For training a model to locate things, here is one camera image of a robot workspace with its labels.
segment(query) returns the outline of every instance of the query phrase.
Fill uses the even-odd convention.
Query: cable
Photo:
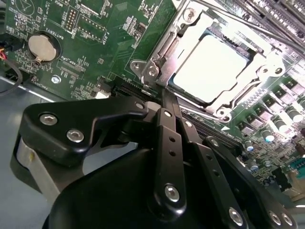
[[[0,92],[0,97],[5,96],[9,93],[12,93],[14,90],[16,90],[20,86],[20,84],[23,81],[23,75],[22,75],[21,71],[18,69],[18,67],[14,64],[14,62],[12,62],[10,60],[7,60],[7,59],[3,60],[3,61],[15,71],[15,73],[17,74],[18,79],[17,79],[16,83],[10,89],[7,89],[3,92]]]
[[[238,21],[238,22],[242,23],[242,24],[250,27],[251,29],[254,29],[256,31],[259,31],[259,32],[265,34],[266,36],[269,36],[269,37],[271,37],[273,39],[276,39],[279,42],[281,42],[281,43],[283,43],[285,45],[288,45],[291,48],[295,49],[296,51],[299,51],[300,53],[305,55],[305,48],[303,48],[301,45],[296,44],[293,41],[290,41],[290,40],[282,38],[282,37],[280,37],[280,36],[278,36],[276,34],[273,34],[273,33],[271,33],[268,30],[265,30],[265,29],[255,25],[255,24],[251,23],[251,22],[245,21],[244,19],[242,19],[242,18],[240,18],[238,16],[235,16],[234,14],[231,14],[231,13],[229,13],[229,12],[227,12],[227,11],[217,7],[217,6],[214,6],[214,5],[206,2],[206,1],[202,1],[202,0],[195,0],[195,1],[200,3],[200,4],[202,4],[202,5],[204,5],[204,6],[206,6],[206,7],[208,7],[208,8],[210,8],[210,9],[212,9],[212,10],[214,10],[214,11],[217,11],[217,12],[219,12],[219,13],[221,13],[221,14],[223,14],[223,15],[225,15],[225,16],[227,16],[227,17],[229,17],[229,18],[231,18],[231,19],[233,19],[235,21]]]

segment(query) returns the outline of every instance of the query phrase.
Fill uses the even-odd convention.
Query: green circuit board
[[[47,31],[61,44],[61,56],[46,65],[35,65],[26,48],[9,58],[35,75],[34,84],[67,100],[91,99],[100,77],[140,86],[129,62],[149,57],[175,13],[171,0],[8,1],[7,32],[27,40]],[[142,34],[135,38],[132,29],[139,24]],[[53,75],[60,84],[52,83]]]
[[[217,2],[238,16],[243,15],[232,0]],[[61,54],[44,65],[36,64],[27,47],[9,53],[8,58],[34,76],[33,84],[66,100],[92,99],[91,92],[101,78],[112,81],[119,77],[141,88],[139,78],[129,67],[130,61],[149,58],[175,14],[172,0],[10,0],[7,2],[6,31],[26,41],[36,31],[46,31],[59,41]],[[293,142],[280,135],[276,135],[272,143],[265,142],[260,131],[267,128],[268,123],[252,135],[245,135],[238,128],[239,123],[255,114],[258,105],[263,105],[266,94],[276,93],[281,84],[300,79],[305,74],[305,61],[290,49],[285,51],[284,64],[286,74],[269,78],[255,95],[240,103],[233,110],[230,123],[223,124],[189,113],[234,141],[251,140],[255,146],[252,155],[259,166],[254,175],[259,180],[269,176],[277,167],[288,172],[290,164],[300,157],[295,143],[305,146],[299,134],[305,128],[304,121],[293,126],[296,132]],[[54,75],[60,76],[61,83],[51,81]],[[305,87],[305,82],[298,82]],[[302,101],[303,96],[295,95],[294,100]],[[287,109],[291,104],[282,106]],[[270,161],[271,166],[266,167],[266,161]]]

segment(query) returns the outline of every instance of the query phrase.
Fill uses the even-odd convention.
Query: screw hole
[[[220,174],[216,170],[213,170],[213,172],[214,172],[215,176],[220,177]]]
[[[174,151],[172,151],[172,150],[170,150],[169,153],[170,153],[171,156],[176,156],[176,153]]]
[[[223,120],[224,120],[225,122],[229,122],[229,121],[230,121],[230,118],[229,118],[228,116],[226,116],[226,117],[223,118]]]
[[[281,74],[283,72],[282,68],[277,68],[275,74]]]

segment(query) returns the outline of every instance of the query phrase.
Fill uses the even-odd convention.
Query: silver screw
[[[72,129],[67,132],[67,138],[72,142],[79,143],[84,140],[84,134],[79,130]]]
[[[178,190],[172,185],[167,185],[165,187],[165,195],[172,202],[178,202],[180,199]]]
[[[61,82],[61,78],[58,75],[53,75],[51,81],[52,83],[59,84]]]
[[[156,74],[157,74],[157,72],[153,69],[149,71],[150,76],[155,76]]]
[[[132,66],[133,66],[133,68],[136,69],[136,70],[138,70],[138,69],[140,68],[138,63],[134,63]]]
[[[186,124],[188,127],[192,127],[192,126],[193,126],[189,121],[185,121],[185,124]]]
[[[167,117],[171,117],[171,116],[172,116],[172,114],[169,113],[168,111],[164,111],[164,114],[165,114]]]
[[[196,11],[193,8],[187,8],[184,11],[183,18],[187,23],[192,23],[195,21]]]
[[[242,226],[244,224],[242,216],[234,208],[229,209],[229,214],[233,222],[238,226]]]
[[[279,219],[279,217],[274,212],[270,211],[269,216],[272,219],[272,221],[274,223],[276,223],[278,226],[280,226],[282,224],[281,220]]]
[[[139,103],[135,103],[135,105],[140,108],[140,109],[144,109],[144,106],[142,104],[139,104]]]
[[[211,142],[213,143],[214,146],[216,146],[216,147],[219,146],[219,144],[218,144],[218,142],[216,140],[212,139]]]
[[[52,114],[43,114],[39,119],[45,125],[55,125],[58,122],[57,118]]]
[[[282,213],[282,217],[289,226],[293,225],[292,220],[285,213]]]

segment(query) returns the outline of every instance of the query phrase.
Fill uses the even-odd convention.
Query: capacitor
[[[263,185],[266,186],[266,187],[269,186],[270,185],[269,179],[264,179],[263,180]]]
[[[251,141],[245,141],[244,146],[248,152],[252,152],[254,150],[254,147],[253,147]]]
[[[263,130],[261,132],[261,135],[263,136],[264,140],[266,142],[272,142],[274,141],[274,136],[272,135],[272,133],[269,130]]]
[[[286,123],[283,122],[283,120],[276,120],[274,124],[281,133],[284,133],[289,129],[289,127],[286,125]]]
[[[249,169],[248,166],[246,166],[245,169],[247,169],[247,171],[248,171],[249,173],[252,173],[251,169]]]
[[[296,110],[288,111],[287,114],[293,120],[294,123],[299,123],[299,122],[301,122],[303,120],[303,115],[301,115]]]
[[[257,163],[254,159],[250,159],[248,161],[248,166],[250,167],[250,170],[253,171],[253,172],[258,170],[258,165],[257,165]]]
[[[274,184],[275,183],[275,177],[274,176],[269,176],[268,180],[269,180],[270,184]]]

